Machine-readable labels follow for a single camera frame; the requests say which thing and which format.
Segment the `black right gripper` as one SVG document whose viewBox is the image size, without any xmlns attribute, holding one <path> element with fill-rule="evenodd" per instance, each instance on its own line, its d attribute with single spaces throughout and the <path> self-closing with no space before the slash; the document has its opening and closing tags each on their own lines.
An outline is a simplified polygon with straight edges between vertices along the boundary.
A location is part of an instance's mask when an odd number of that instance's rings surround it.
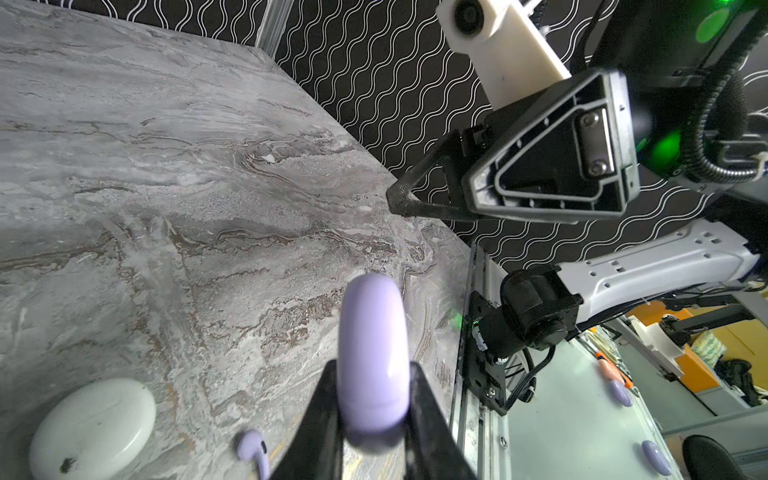
<svg viewBox="0 0 768 480">
<path fill-rule="evenodd" d="M 617 70 L 587 69 L 496 110 L 475 139 L 474 164 L 459 130 L 436 141 L 387 189 L 389 211 L 575 224 L 619 218 L 639 194 L 629 92 Z M 415 192 L 437 170 L 447 203 Z"/>
</svg>

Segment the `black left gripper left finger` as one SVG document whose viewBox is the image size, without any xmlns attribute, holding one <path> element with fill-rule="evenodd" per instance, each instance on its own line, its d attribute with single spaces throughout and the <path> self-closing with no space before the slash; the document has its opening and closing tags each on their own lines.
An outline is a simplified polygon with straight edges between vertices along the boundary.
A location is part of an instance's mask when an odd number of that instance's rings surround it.
<svg viewBox="0 0 768 480">
<path fill-rule="evenodd" d="M 329 361 L 271 479 L 341 479 L 344 436 L 336 392 L 337 362 Z"/>
</svg>

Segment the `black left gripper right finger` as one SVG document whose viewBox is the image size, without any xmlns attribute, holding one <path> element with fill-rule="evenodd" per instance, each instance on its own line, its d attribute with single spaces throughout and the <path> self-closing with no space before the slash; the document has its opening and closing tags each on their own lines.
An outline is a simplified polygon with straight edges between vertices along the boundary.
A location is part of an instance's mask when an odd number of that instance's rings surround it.
<svg viewBox="0 0 768 480">
<path fill-rule="evenodd" d="M 422 367 L 411 362 L 406 417 L 407 479 L 476 479 L 453 439 Z"/>
</svg>

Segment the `purple earbud charging case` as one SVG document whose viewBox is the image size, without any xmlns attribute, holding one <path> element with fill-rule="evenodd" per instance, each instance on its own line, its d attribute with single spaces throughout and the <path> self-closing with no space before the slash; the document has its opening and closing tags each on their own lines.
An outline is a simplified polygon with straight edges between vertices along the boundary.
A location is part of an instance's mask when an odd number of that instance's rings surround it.
<svg viewBox="0 0 768 480">
<path fill-rule="evenodd" d="M 402 296 L 368 273 L 346 288 L 338 334 L 337 399 L 347 435 L 372 440 L 399 428 L 409 409 L 410 360 Z"/>
</svg>

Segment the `white earbud charging case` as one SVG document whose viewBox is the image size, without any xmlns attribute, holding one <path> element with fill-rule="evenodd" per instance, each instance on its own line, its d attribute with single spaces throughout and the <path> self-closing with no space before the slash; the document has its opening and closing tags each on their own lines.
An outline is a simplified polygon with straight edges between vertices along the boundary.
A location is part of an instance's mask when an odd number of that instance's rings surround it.
<svg viewBox="0 0 768 480">
<path fill-rule="evenodd" d="M 111 479 L 143 450 L 156 415 L 153 394 L 137 380 L 88 384 L 40 423 L 29 450 L 31 474 L 35 479 Z"/>
</svg>

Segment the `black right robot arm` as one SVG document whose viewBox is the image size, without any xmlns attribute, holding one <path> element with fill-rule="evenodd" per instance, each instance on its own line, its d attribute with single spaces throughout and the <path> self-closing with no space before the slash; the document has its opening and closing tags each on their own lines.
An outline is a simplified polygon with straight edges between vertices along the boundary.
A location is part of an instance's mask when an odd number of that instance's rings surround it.
<svg viewBox="0 0 768 480">
<path fill-rule="evenodd" d="M 530 387 L 502 363 L 556 346 L 656 300 L 767 275 L 767 134 L 744 105 L 740 67 L 767 33 L 763 1 L 621 1 L 595 52 L 562 62 L 533 1 L 443 1 L 450 48 L 492 110 L 438 140 L 386 193 L 404 217 L 576 224 L 622 216 L 639 171 L 722 198 L 687 227 L 614 254 L 506 275 L 500 301 L 472 293 L 463 383 L 507 413 Z"/>
</svg>

